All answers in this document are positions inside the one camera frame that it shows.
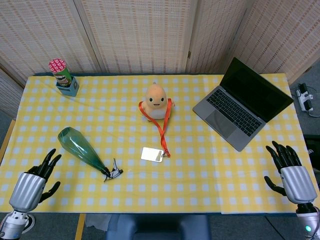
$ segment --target orange plush doll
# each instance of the orange plush doll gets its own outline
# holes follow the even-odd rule
[[[142,109],[153,119],[164,119],[166,116],[168,99],[165,90],[155,82],[148,87]]]

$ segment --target blue box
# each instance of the blue box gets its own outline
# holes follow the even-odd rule
[[[56,83],[55,85],[63,95],[70,96],[70,97],[75,97],[79,90],[79,83],[76,80],[75,76],[72,77],[71,85],[68,87],[60,86],[58,83]]]

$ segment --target led light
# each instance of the led light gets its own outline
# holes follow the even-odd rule
[[[305,226],[305,230],[307,230],[308,232],[311,232],[311,227],[309,227],[308,225]]]

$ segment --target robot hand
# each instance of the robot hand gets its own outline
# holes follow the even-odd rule
[[[43,193],[46,182],[61,158],[61,154],[59,154],[50,162],[55,152],[56,149],[52,149],[42,164],[33,166],[19,177],[9,201],[13,212],[9,213],[0,224],[0,240],[19,239],[25,228],[31,225],[32,219],[28,212],[51,197],[59,188],[60,182],[57,181],[48,192]]]
[[[320,239],[320,212],[313,206],[317,193],[307,169],[301,165],[300,159],[290,146],[284,147],[272,141],[276,152],[270,147],[274,164],[280,173],[283,187],[276,186],[268,176],[264,176],[266,184],[275,192],[287,196],[290,202],[297,204],[296,214],[304,226],[307,240]]]

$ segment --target orange lanyard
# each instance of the orange lanyard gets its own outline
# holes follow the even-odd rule
[[[171,112],[171,105],[172,105],[172,101],[171,98],[168,98],[168,105],[166,107],[166,112],[165,112],[165,117],[164,117],[164,123],[163,123],[163,129],[161,129],[160,125],[157,123],[157,121],[155,119],[153,119],[152,117],[148,116],[148,114],[146,114],[146,112],[144,111],[144,109],[142,108],[142,101],[139,102],[139,109],[142,112],[142,114],[149,119],[150,121],[152,121],[156,127],[159,130],[160,133],[160,137],[161,137],[161,146],[164,150],[164,153],[166,154],[166,156],[168,158],[170,158],[170,153],[168,151],[167,148],[167,143],[166,143],[166,139],[165,139],[165,132],[168,126],[168,120],[169,120],[169,116],[170,116],[170,112]]]

